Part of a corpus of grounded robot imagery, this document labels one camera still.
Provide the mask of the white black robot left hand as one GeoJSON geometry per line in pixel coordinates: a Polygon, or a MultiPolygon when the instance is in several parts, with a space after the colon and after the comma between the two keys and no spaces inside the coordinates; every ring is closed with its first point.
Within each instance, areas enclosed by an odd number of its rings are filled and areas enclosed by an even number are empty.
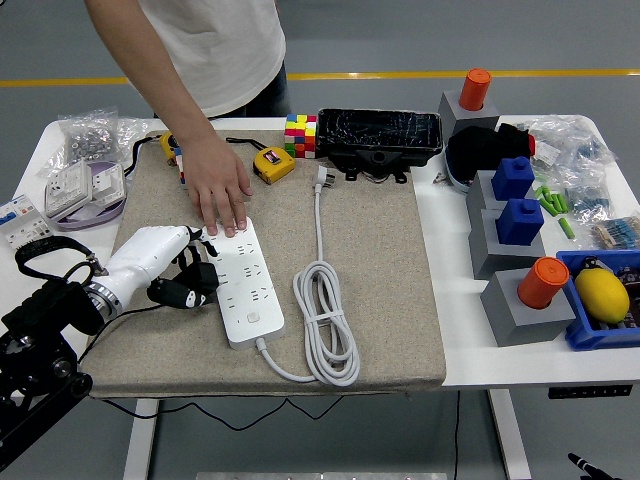
{"type": "Polygon", "coordinates": [[[149,287],[187,247],[199,241],[208,254],[218,252],[202,229],[188,226],[142,227],[107,261],[106,274],[94,282],[105,292],[113,315],[120,315],[134,292],[149,287]]]}

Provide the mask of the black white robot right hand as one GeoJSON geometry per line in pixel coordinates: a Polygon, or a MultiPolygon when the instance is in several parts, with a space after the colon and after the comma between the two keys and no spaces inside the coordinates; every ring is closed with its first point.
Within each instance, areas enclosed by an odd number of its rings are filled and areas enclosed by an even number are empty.
{"type": "Polygon", "coordinates": [[[615,480],[615,477],[611,476],[601,468],[591,464],[583,457],[576,455],[575,453],[568,453],[568,459],[575,464],[580,470],[585,473],[585,476],[582,476],[582,479],[592,479],[592,480],[615,480]]]}

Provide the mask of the person's right hand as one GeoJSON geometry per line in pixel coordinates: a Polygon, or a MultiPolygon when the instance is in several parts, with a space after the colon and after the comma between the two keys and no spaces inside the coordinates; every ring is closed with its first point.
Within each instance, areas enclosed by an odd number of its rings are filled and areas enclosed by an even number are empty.
{"type": "Polygon", "coordinates": [[[245,198],[253,195],[247,170],[240,157],[215,131],[184,140],[183,171],[195,212],[210,235],[232,238],[246,227],[245,198]]]}

